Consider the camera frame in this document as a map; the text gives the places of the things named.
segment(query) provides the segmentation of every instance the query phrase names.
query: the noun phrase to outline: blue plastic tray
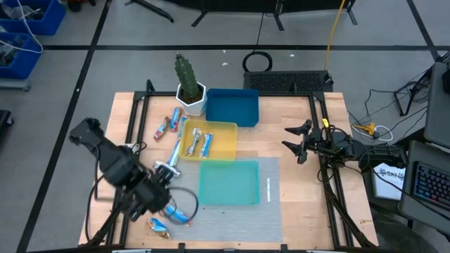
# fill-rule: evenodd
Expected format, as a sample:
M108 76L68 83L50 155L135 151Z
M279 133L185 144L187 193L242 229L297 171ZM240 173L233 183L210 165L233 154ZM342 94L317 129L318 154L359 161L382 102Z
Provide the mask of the blue plastic tray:
M0 32L0 40L2 41L12 41L16 36L20 36L25 41L22 48L39 51L39 45L28 34ZM9 66L0 66L0 77L27 79L40 56L40 53L18 51Z
M20 3L22 6L30 6L33 9L43 8L45 10L44 17L41 20L27 20L27 24L33 34L54 35L56 33L65 15L65 9L58 0L20 0ZM19 5L17 0L3 0L3 4L11 8ZM0 19L0 26L8 32L28 33L23 20Z
M259 121L259 92L252 89L210 89L206 120L254 127Z

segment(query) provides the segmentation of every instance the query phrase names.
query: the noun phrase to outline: white pot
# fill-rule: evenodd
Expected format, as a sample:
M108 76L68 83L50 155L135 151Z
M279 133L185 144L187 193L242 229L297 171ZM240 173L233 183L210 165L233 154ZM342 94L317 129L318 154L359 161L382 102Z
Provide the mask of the white pot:
M202 113L206 109L206 101L207 101L206 87L205 87L205 85L203 85L199 82L197 82L197 84L203 88L203 96L202 96L201 100L199 100L195 103L186 104L184 101L182 101L182 99L181 99L181 84L178 85L178 89L176 90L176 99L180 102L180 104L183 105L184 112L190 116L201 116Z

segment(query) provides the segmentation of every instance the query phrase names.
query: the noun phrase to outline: yellow tray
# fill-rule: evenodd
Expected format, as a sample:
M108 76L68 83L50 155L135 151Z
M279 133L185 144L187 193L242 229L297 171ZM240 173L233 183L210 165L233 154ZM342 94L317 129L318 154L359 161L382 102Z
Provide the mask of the yellow tray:
M187 156L186 152L192 145L194 128L202 131L202 137L195 146L193 156ZM205 143L205 133L212 134L210 153L208 157L200 157L200 151ZM235 160L236 143L238 141L238 125L228 122L207 122L203 120L188 119L184 123L181 136L179 155L188 160Z

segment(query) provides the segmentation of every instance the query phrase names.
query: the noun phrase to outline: gray mat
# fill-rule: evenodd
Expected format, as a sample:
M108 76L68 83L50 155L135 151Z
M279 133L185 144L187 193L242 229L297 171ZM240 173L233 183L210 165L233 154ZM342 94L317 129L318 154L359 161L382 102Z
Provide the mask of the gray mat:
M281 242L280 189L277 158L254 158L259 163L261 202L255 206L200 205L191 226L167 222L174 240ZM180 179L173 186L187 187L198 193L200 162L180 160ZM191 215L195 207L188 193L173 191L177 207Z

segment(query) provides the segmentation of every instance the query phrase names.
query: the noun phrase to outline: keyboard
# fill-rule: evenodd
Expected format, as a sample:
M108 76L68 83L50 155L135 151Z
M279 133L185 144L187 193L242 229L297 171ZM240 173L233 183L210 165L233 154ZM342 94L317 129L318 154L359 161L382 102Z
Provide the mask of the keyboard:
M325 83L324 70L320 71L272 71L246 72L244 74L244 89L258 91L291 91L293 84L297 92L324 91L333 92L333 85Z
M413 194L450 211L450 174L417 163Z

